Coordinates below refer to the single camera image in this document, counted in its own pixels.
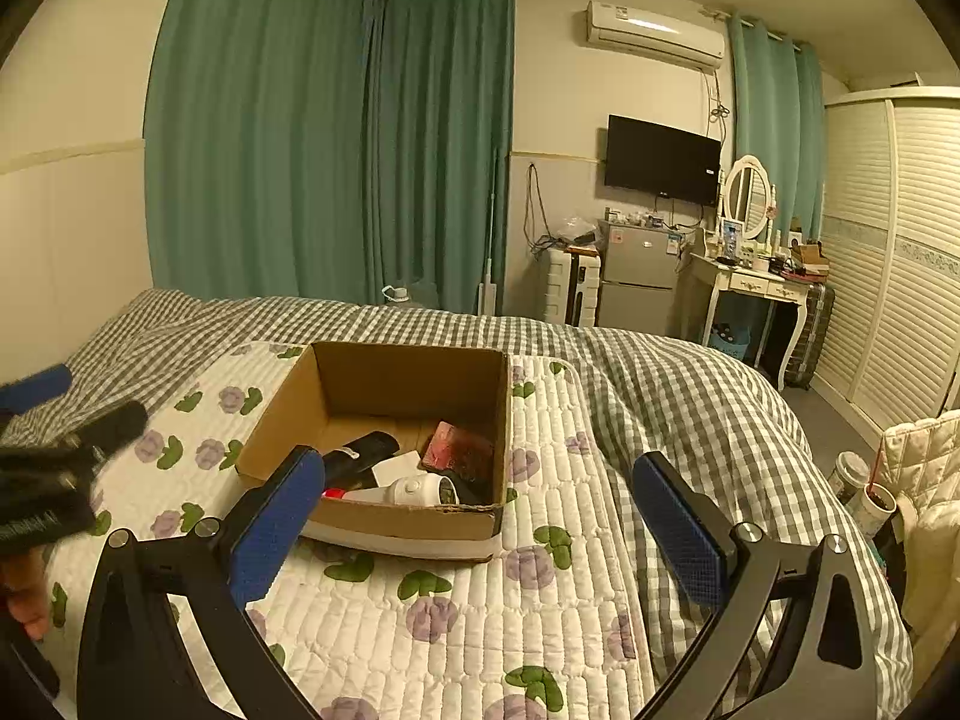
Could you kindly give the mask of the person left hand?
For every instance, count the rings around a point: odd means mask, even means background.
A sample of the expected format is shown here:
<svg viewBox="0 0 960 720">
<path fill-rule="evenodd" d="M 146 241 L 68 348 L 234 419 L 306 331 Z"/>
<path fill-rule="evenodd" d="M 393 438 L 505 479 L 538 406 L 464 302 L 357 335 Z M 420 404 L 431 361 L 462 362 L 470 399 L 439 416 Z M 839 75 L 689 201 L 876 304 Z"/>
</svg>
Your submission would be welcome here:
<svg viewBox="0 0 960 720">
<path fill-rule="evenodd" d="M 46 595 L 43 550 L 2 559 L 2 595 L 14 621 L 29 639 L 39 642 L 49 630 L 49 600 Z"/>
</svg>

